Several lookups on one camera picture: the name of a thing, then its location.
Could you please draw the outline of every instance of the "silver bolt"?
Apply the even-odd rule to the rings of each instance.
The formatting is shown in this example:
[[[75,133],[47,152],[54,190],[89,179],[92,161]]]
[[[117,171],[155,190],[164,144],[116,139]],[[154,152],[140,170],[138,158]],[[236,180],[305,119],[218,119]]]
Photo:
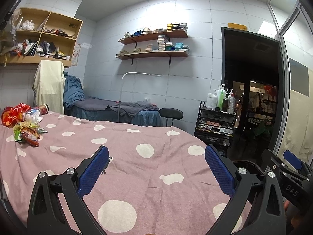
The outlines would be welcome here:
[[[68,175],[70,175],[70,174],[73,174],[74,171],[75,171],[75,170],[74,170],[73,168],[69,168],[69,169],[67,169],[66,173],[67,173]]]
[[[38,174],[38,177],[43,178],[45,175],[46,175],[45,172],[42,171]]]
[[[245,168],[239,168],[238,172],[241,173],[241,174],[246,174],[247,170]]]
[[[271,171],[270,171],[268,174],[269,174],[269,177],[270,177],[270,178],[274,178],[274,177],[275,177],[275,173],[274,173],[274,172],[271,172]]]

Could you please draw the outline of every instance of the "bed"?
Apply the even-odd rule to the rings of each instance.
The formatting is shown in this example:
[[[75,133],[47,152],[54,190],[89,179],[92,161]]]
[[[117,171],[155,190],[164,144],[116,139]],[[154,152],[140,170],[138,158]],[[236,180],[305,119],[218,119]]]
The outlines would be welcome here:
[[[178,128],[92,122],[53,112],[43,116],[40,126],[48,133],[37,148],[15,142],[12,129],[0,127],[3,185],[24,224],[37,174],[77,167],[101,145],[112,159],[83,199],[109,235],[204,235],[229,200],[205,161],[205,143]],[[77,230],[63,198],[61,203]]]
[[[107,109],[108,105],[116,105],[116,102],[94,97],[85,98],[84,101],[78,101],[74,104],[69,115],[89,121],[117,122],[117,113]],[[158,110],[142,110],[133,117],[128,117],[127,114],[120,116],[120,122],[140,126],[160,126],[161,118]]]

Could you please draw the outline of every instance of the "cream towel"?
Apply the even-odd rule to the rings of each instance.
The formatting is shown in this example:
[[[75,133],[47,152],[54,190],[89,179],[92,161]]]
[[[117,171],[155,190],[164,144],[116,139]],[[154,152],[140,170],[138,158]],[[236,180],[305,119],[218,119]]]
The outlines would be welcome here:
[[[59,61],[41,60],[38,65],[34,90],[36,104],[48,104],[49,110],[64,114],[63,91],[65,77],[63,63]]]

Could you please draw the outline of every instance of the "pink blanket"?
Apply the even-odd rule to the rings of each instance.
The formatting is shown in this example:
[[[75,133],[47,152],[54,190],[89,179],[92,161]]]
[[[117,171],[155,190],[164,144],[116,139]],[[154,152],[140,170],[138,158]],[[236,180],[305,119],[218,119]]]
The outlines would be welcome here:
[[[0,172],[8,199],[26,223],[37,174],[62,174],[104,145],[113,158],[84,201],[107,234],[206,234],[227,204],[204,159],[205,143],[175,127],[43,116],[39,147],[0,127]],[[62,200],[70,225],[77,229]],[[246,211],[235,229],[243,225]]]

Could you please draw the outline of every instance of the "textured blue pad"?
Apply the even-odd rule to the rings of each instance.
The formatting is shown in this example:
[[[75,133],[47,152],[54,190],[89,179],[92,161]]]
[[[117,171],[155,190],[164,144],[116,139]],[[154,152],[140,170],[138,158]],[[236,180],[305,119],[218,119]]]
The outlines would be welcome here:
[[[292,152],[289,150],[286,150],[284,152],[284,158],[289,162],[292,167],[295,169],[301,169],[302,168],[302,163],[298,157],[296,157]]]
[[[235,195],[233,176],[210,146],[205,148],[204,156],[223,193],[232,198]]]
[[[80,197],[91,192],[103,168],[109,161],[109,151],[103,147],[79,178],[77,193]]]

